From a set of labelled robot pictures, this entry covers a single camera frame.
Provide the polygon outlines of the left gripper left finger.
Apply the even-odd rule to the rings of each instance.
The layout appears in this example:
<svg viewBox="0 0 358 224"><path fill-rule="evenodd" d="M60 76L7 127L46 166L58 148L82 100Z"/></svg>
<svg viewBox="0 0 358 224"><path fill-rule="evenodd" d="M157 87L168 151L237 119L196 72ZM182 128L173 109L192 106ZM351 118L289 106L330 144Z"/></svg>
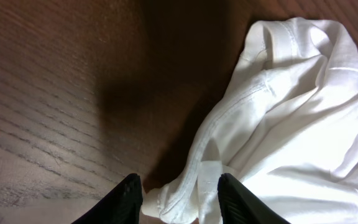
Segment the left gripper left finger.
<svg viewBox="0 0 358 224"><path fill-rule="evenodd" d="M142 185L138 174L129 174L73 224L139 224Z"/></svg>

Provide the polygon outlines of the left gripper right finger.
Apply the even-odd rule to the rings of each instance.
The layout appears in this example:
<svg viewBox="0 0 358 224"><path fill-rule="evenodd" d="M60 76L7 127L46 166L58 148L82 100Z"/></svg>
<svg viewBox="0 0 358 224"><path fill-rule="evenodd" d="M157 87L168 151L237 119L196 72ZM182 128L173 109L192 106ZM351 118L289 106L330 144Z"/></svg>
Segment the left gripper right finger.
<svg viewBox="0 0 358 224"><path fill-rule="evenodd" d="M219 178L218 200L224 224L289 224L230 173Z"/></svg>

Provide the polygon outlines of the white printed t-shirt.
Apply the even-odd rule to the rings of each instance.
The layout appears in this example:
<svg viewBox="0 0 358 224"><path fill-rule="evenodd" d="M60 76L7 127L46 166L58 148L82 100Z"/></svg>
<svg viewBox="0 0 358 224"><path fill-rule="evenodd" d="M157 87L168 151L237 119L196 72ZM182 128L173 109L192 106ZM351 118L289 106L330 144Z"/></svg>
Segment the white printed t-shirt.
<svg viewBox="0 0 358 224"><path fill-rule="evenodd" d="M226 172L290 223L358 223L358 50L341 23L254 23L184 170L142 213L221 223Z"/></svg>

